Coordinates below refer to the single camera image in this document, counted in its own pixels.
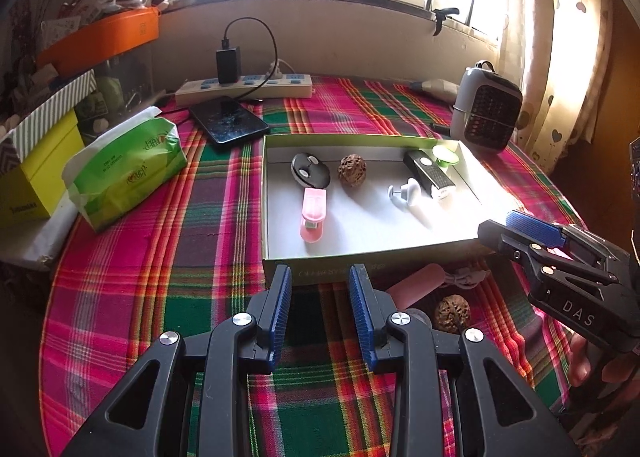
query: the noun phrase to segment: walnut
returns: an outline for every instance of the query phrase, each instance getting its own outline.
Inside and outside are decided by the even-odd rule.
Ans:
[[[360,186],[367,175],[367,163],[357,154],[342,158],[338,165],[338,179],[352,188]]]
[[[436,307],[433,323],[439,331],[459,334],[471,323],[471,308],[459,294],[446,296]]]

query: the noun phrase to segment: silver screw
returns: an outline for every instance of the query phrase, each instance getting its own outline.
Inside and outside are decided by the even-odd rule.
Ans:
[[[396,325],[406,325],[411,322],[411,317],[405,312],[395,312],[391,315],[391,321]]]
[[[249,325],[251,323],[251,315],[247,312],[239,312],[234,315],[233,322],[239,326]]]
[[[484,334],[480,329],[467,329],[465,331],[465,338],[470,342],[481,342],[484,339]]]
[[[176,331],[163,332],[160,335],[160,343],[162,345],[173,345],[179,338],[180,335]]]

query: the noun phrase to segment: striped box lid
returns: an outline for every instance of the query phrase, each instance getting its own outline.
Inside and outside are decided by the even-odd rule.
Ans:
[[[24,161],[49,129],[95,88],[94,72],[89,70],[62,87],[2,138],[0,176]]]

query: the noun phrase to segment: heart-patterned curtain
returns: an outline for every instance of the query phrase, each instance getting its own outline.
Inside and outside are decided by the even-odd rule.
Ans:
[[[611,3],[509,1],[500,66],[507,78],[522,81],[516,142],[546,173],[567,153],[568,145],[593,137],[609,59]]]

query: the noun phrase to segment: phone screen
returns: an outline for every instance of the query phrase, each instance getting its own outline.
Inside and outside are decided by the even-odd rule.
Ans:
[[[269,132],[268,124],[228,97],[192,105],[190,111],[213,141],[220,145]]]

